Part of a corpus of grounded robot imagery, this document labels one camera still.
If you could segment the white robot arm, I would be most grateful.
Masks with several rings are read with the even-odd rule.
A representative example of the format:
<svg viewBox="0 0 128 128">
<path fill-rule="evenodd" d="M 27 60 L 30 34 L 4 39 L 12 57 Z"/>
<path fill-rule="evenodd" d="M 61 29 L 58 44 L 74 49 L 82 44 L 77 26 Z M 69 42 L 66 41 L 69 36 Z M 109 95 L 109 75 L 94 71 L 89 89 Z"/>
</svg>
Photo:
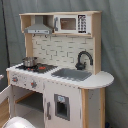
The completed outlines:
<svg viewBox="0 0 128 128">
<path fill-rule="evenodd" d="M 2 128 L 34 128 L 34 126 L 22 117 L 13 117 L 9 119 Z"/>
</svg>

